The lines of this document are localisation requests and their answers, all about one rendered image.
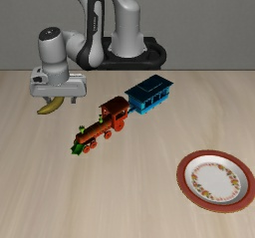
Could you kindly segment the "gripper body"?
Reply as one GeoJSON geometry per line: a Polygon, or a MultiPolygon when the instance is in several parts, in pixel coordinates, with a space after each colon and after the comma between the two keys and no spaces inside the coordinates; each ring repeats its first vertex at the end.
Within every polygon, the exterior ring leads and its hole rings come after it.
{"type": "Polygon", "coordinates": [[[82,74],[69,74],[62,83],[52,85],[41,67],[35,68],[30,77],[30,94],[33,97],[80,98],[87,94],[87,80],[82,74]]]}

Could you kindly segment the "yellow banana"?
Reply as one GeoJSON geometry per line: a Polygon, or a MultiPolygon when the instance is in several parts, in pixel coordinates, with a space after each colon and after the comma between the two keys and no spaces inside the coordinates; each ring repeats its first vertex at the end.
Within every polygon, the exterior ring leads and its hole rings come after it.
{"type": "Polygon", "coordinates": [[[64,102],[64,97],[54,97],[48,104],[37,111],[38,115],[48,115],[57,110],[64,102]]]}

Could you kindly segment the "red-rimmed white plate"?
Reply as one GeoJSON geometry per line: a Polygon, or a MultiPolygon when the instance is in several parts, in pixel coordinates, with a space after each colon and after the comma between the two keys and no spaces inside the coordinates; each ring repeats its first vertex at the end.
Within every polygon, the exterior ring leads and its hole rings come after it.
{"type": "Polygon", "coordinates": [[[218,150],[198,150],[184,157],[176,181],[190,201],[213,212],[240,211],[255,199],[255,176],[249,167],[218,150]]]}

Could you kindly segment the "red toy train engine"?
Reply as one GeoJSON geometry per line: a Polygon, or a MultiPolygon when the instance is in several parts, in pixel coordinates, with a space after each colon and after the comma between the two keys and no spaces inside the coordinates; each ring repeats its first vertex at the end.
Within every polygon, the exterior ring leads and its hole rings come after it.
{"type": "Polygon", "coordinates": [[[123,97],[115,97],[101,105],[102,113],[99,119],[90,126],[79,126],[79,132],[71,147],[72,154],[88,153],[97,146],[97,138],[102,135],[105,139],[112,136],[112,130],[121,131],[128,117],[129,103],[123,97]]]}

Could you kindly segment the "blue toy train wagon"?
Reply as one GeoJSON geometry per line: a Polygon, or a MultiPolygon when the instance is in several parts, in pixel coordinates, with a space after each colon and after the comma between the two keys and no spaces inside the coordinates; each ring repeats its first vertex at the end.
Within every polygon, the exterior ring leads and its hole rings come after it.
{"type": "Polygon", "coordinates": [[[128,89],[126,91],[129,103],[128,112],[146,114],[168,98],[172,85],[173,82],[159,75],[153,75],[128,89]]]}

